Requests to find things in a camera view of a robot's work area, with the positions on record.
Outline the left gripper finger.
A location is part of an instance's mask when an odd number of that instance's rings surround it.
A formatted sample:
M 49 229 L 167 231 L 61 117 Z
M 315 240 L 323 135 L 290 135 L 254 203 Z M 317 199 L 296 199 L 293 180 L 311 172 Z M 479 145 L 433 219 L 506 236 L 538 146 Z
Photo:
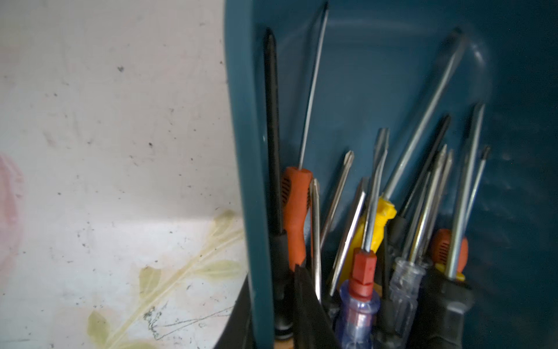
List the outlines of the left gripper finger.
M 340 348 L 307 269 L 294 272 L 294 347 Z

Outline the teal plastic storage tray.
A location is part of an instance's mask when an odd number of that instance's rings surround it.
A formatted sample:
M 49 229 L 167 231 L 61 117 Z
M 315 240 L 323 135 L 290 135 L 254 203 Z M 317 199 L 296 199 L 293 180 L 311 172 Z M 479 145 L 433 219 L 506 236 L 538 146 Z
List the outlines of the teal plastic storage tray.
M 419 172 L 437 120 L 452 117 L 446 142 L 456 163 L 440 208 L 450 226 L 473 106 L 486 105 L 480 145 L 491 155 L 467 227 L 466 280 L 475 304 L 465 348 L 557 347 L 556 1 L 227 1 L 225 56 L 246 226 L 253 340 L 271 348 L 273 296 L 267 232 L 267 130 L 263 38 L 277 42 L 280 160 L 298 162 L 312 63 L 329 8 L 307 134 L 305 167 L 321 198 L 334 192 L 341 158 L 355 162 L 324 248 L 337 250 L 355 189 L 372 172 L 378 130 L 390 130 L 387 180 L 443 72 L 454 29 L 464 56 L 412 155 L 392 202 Z

